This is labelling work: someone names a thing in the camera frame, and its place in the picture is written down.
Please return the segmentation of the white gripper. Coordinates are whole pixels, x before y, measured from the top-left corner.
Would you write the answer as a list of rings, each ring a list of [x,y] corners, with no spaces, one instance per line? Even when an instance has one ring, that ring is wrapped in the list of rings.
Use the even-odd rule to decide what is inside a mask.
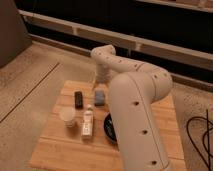
[[[104,65],[98,65],[96,67],[95,84],[108,85],[110,82],[110,69]]]

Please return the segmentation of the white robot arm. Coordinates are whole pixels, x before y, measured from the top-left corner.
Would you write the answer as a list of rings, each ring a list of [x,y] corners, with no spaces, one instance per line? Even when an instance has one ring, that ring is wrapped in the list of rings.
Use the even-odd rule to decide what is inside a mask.
[[[96,83],[109,85],[108,102],[124,171],[173,171],[151,104],[172,89],[169,72],[120,57],[111,45],[91,51]]]

